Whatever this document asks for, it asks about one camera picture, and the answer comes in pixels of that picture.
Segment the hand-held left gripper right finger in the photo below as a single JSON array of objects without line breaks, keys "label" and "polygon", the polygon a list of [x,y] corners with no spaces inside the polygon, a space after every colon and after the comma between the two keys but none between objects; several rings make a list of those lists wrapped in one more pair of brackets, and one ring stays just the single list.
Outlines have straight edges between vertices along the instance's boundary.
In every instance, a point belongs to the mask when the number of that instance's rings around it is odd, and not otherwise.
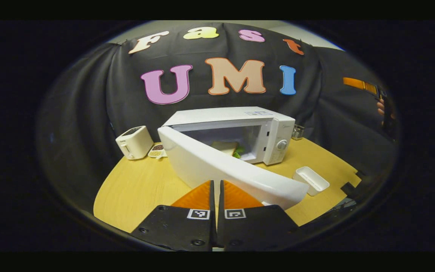
[{"label": "hand-held left gripper right finger", "polygon": [[264,205],[221,180],[216,245],[224,251],[282,251],[304,240],[304,231],[279,205]]}]

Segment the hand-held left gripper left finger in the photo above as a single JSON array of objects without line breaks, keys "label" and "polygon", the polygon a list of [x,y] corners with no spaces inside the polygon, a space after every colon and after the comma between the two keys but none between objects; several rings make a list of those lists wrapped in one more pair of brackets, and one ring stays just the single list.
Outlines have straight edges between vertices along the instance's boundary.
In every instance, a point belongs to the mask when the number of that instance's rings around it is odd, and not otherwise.
[{"label": "hand-held left gripper left finger", "polygon": [[173,251],[211,251],[216,240],[214,181],[205,181],[171,205],[158,205],[131,236]]}]

